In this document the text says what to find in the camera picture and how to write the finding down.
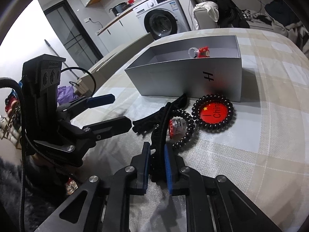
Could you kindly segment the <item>person's left hand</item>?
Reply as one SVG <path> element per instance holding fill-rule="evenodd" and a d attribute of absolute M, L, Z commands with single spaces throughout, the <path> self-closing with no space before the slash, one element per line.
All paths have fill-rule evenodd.
<path fill-rule="evenodd" d="M 48 160 L 46 160 L 42 155 L 35 153 L 30 156 L 32 161 L 34 162 L 35 165 L 41 166 L 41 165 L 47 165 Z"/>

